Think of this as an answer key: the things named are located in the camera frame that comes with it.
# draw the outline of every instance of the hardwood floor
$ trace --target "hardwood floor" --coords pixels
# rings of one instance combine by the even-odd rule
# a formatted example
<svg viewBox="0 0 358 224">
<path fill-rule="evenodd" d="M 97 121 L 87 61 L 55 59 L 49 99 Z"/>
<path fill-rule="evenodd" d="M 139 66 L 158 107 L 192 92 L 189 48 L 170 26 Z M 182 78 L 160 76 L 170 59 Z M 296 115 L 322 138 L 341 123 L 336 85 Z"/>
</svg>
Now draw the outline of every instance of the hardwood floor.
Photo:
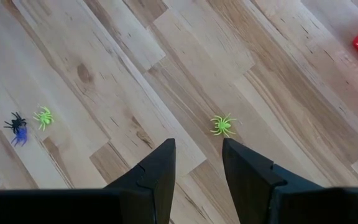
<svg viewBox="0 0 358 224">
<path fill-rule="evenodd" d="M 209 131 L 228 113 L 284 168 L 358 186 L 357 34 L 358 0 L 2 0 L 0 189 L 104 187 L 175 138 L 171 223 L 239 223 Z"/>
</svg>

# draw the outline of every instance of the wooden floor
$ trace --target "wooden floor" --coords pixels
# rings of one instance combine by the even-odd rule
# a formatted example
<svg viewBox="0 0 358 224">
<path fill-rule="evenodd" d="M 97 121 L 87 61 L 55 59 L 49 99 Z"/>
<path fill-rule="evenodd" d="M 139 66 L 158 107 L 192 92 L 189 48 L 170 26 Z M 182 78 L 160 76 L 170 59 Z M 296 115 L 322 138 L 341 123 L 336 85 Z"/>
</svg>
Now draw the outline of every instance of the wooden floor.
<svg viewBox="0 0 358 224">
<path fill-rule="evenodd" d="M 239 223 L 228 113 L 278 165 L 358 186 L 357 34 L 358 0 L 0 0 L 0 189 L 104 187 L 175 138 L 171 223 Z"/>
</svg>

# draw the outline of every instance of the blue spider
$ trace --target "blue spider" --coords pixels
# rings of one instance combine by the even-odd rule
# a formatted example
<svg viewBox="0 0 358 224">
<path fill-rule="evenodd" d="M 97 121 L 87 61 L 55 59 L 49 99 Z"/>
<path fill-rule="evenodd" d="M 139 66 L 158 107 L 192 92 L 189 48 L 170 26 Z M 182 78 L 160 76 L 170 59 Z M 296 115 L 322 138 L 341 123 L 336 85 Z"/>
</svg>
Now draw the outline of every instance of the blue spider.
<svg viewBox="0 0 358 224">
<path fill-rule="evenodd" d="M 12 140 L 11 144 L 16 140 L 15 146 L 19 142 L 23 142 L 22 146 L 27 142 L 27 128 L 19 128 L 16 132 L 16 137 Z"/>
</svg>

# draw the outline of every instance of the toy spider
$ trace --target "toy spider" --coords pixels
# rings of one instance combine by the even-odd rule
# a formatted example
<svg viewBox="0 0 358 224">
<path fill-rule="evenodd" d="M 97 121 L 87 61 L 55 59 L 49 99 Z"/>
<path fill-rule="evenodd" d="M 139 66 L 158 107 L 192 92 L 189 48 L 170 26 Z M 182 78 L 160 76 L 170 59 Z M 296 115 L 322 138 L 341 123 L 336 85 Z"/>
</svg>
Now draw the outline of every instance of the toy spider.
<svg viewBox="0 0 358 224">
<path fill-rule="evenodd" d="M 215 115 L 213 119 L 211 119 L 211 121 L 217 121 L 216 124 L 216 130 L 215 131 L 211 131 L 212 133 L 216 133 L 214 135 L 220 135 L 220 134 L 225 134 L 228 138 L 230 134 L 235 134 L 231 131 L 229 131 L 229 128 L 231 127 L 230 121 L 235 121 L 236 119 L 228 119 L 228 117 L 230 116 L 230 114 L 228 114 L 225 118 L 222 119 L 222 117 Z"/>
<path fill-rule="evenodd" d="M 44 109 L 45 112 L 42 112 L 42 113 L 39 113 L 39 114 L 34 112 L 34 114 L 37 117 L 33 117 L 33 118 L 41 123 L 39 129 L 42 128 L 42 130 L 45 131 L 46 125 L 50 125 L 55 121 L 53 120 L 53 116 L 50 114 L 50 111 L 46 106 L 41 106 L 41 108 Z"/>
<path fill-rule="evenodd" d="M 27 142 L 27 128 L 24 126 L 23 128 L 19 128 L 17 130 L 16 137 L 11 141 L 11 144 L 16 140 L 15 147 L 17 143 L 23 142 L 22 146 Z"/>
<path fill-rule="evenodd" d="M 9 126 L 4 126 L 4 128 L 10 128 L 13 130 L 13 133 L 16 134 L 17 131 L 19 130 L 19 127 L 21 127 L 22 125 L 26 126 L 26 122 L 25 119 L 21 118 L 20 115 L 16 112 L 16 114 L 12 113 L 13 116 L 15 116 L 15 120 L 12 120 L 12 124 L 9 124 L 8 122 L 5 121 L 6 124 L 8 124 Z"/>
</svg>

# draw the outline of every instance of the black object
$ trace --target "black object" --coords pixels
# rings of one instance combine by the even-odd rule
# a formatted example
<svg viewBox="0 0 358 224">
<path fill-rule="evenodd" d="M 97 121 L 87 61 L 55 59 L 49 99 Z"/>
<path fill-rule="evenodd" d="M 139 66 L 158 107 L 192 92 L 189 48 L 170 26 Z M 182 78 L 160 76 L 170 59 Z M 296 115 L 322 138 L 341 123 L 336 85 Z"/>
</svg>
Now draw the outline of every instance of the black object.
<svg viewBox="0 0 358 224">
<path fill-rule="evenodd" d="M 167 139 L 104 189 L 0 191 L 6 221 L 167 224 L 175 186 L 175 140 Z"/>
<path fill-rule="evenodd" d="M 5 121 L 6 124 L 8 124 L 9 126 L 4 126 L 4 128 L 10 128 L 13 130 L 14 134 L 17 134 L 17 132 L 19 131 L 19 127 L 21 127 L 22 125 L 26 126 L 27 123 L 25 122 L 25 119 L 20 117 L 20 115 L 16 112 L 16 114 L 12 113 L 13 116 L 15 116 L 16 119 L 12 120 L 12 124 L 9 124 L 8 122 Z"/>
<path fill-rule="evenodd" d="M 223 163 L 242 224 L 358 223 L 358 188 L 325 189 L 233 139 Z"/>
</svg>

